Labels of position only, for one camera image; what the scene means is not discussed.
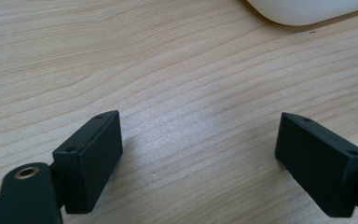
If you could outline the white plastic container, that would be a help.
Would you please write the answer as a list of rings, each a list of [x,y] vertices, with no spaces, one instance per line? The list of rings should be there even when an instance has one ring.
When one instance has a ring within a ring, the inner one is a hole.
[[[358,0],[246,0],[265,18],[283,25],[302,26],[358,10]]]

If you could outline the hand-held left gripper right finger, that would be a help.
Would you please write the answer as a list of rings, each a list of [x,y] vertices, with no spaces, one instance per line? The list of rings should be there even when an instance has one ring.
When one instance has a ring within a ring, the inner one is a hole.
[[[318,122],[283,113],[275,157],[330,217],[358,207],[358,146]]]

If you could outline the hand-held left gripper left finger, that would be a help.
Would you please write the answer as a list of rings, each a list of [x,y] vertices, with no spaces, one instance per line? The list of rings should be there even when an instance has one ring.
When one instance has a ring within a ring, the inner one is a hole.
[[[122,154],[117,110],[91,118],[53,151],[56,171],[65,179],[68,214],[93,210]]]

